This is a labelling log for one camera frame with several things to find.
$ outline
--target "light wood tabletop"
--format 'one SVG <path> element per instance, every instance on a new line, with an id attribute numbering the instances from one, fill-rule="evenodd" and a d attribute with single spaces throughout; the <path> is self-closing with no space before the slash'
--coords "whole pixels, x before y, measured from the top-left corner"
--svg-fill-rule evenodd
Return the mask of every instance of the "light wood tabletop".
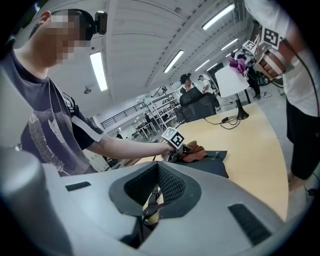
<path id="1" fill-rule="evenodd" d="M 256 103 L 243 107 L 250 115 L 238 127 L 227 130 L 204 119 L 182 124 L 178 131 L 184 143 L 197 141 L 208 151 L 227 151 L 224 165 L 229 179 L 272 208 L 282 220 L 288 210 L 288 179 L 284 156 L 274 130 Z M 225 117 L 236 116 L 232 109 L 206 119 L 214 124 Z M 152 161 L 142 158 L 136 164 Z"/>

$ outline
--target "white panel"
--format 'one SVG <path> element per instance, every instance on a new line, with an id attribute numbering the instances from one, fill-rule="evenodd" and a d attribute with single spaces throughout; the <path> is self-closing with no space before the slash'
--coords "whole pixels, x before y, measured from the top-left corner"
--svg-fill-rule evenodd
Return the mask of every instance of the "white panel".
<path id="1" fill-rule="evenodd" d="M 249 87 L 246 79 L 229 65 L 218 70 L 215 73 L 215 78 L 223 98 L 237 94 Z"/>

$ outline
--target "white stripe on sleeve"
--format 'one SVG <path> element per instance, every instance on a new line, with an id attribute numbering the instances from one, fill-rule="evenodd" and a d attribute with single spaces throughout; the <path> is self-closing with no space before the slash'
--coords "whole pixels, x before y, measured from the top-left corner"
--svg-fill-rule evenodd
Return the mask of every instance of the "white stripe on sleeve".
<path id="1" fill-rule="evenodd" d="M 87 125 L 84 121 L 82 121 L 79 117 L 74 115 L 71 118 L 71 121 L 76 126 L 80 127 L 82 130 L 84 130 L 85 133 L 88 134 L 91 137 L 91 139 L 93 139 L 94 141 L 99 142 L 101 140 L 102 134 L 97 133 L 89 125 Z"/>

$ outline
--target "black shorts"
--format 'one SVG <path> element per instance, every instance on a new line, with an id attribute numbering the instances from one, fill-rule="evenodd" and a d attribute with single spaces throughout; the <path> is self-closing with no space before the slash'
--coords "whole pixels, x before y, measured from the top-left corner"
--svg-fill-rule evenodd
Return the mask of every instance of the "black shorts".
<path id="1" fill-rule="evenodd" d="M 286 136 L 293 143 L 292 173 L 308 179 L 320 161 L 320 117 L 301 112 L 286 100 Z"/>

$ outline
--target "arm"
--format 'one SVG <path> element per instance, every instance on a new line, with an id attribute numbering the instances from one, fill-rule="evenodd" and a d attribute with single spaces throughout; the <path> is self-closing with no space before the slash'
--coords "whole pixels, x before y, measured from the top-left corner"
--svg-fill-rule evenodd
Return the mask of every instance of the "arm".
<path id="1" fill-rule="evenodd" d="M 113 159 L 137 159 L 174 152 L 175 148 L 167 143 L 142 143 L 103 134 L 102 139 L 93 142 L 87 150 Z"/>
<path id="2" fill-rule="evenodd" d="M 176 149 L 167 143 L 141 143 L 127 139 L 112 138 L 103 133 L 79 110 L 74 99 L 65 94 L 72 109 L 73 135 L 81 149 L 113 159 L 137 159 L 174 152 Z"/>

